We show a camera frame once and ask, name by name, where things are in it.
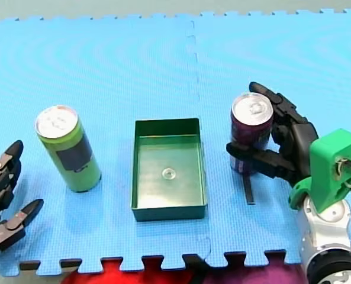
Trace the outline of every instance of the table surface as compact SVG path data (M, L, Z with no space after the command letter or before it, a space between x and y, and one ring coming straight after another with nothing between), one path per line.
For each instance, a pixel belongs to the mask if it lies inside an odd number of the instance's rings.
M0 20L5 18L25 19L30 16L41 16L50 19L56 16L76 18L87 15L94 18L112 14L124 17L129 14L140 14L143 17L163 13L167 16L175 14L198 15L202 11L214 11L223 14L226 11L238 11L246 15L249 11L262 11L271 14L272 11L285 10L293 14L296 9L308 9L319 12L322 8L334 8L342 12L344 8L351 8L351 0L0 0ZM37 277L35 272L22 272L14 278L0 277L0 284L10 283L59 283L63 276Z

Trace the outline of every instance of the purple can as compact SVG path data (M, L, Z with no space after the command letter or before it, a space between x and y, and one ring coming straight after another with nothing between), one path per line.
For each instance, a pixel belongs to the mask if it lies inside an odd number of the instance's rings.
M231 140L264 150L268 144L273 108L260 93L244 93L236 98L231 109ZM231 167L239 173L252 173L249 162L231 158Z

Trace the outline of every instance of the green tray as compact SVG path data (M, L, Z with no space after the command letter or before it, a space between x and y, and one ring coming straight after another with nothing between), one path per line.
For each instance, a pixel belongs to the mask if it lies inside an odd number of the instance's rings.
M136 121L131 207L137 221L203 218L204 175L197 118Z

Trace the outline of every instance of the green can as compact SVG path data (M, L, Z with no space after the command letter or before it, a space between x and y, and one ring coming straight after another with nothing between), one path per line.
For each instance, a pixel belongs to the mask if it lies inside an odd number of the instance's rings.
M99 182L101 171L75 110L45 109L36 119L36 132L72 191L85 192Z

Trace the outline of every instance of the blue foam mat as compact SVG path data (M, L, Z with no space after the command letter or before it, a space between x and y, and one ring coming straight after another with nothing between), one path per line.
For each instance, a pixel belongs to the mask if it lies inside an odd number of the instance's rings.
M139 270L141 257L154 255L164 256L163 269L180 269L183 254L221 267L228 252L246 252L246 265L261 266L268 250L298 263L289 186L256 175L256 205L246 205L224 148L230 104L251 80L288 96L320 135L351 131L351 10L324 12L0 22L0 153L18 138L25 144L3 217L45 200L27 236L0 253L0 273L17 275L20 262L37 260L37 274L55 275L65 259L82 259L80 272L100 272L101 259L114 257L123 258L121 269ZM34 133L36 115L53 104L74 107L85 125L103 171L88 193L66 189ZM201 120L208 215L136 223L134 120L177 117Z

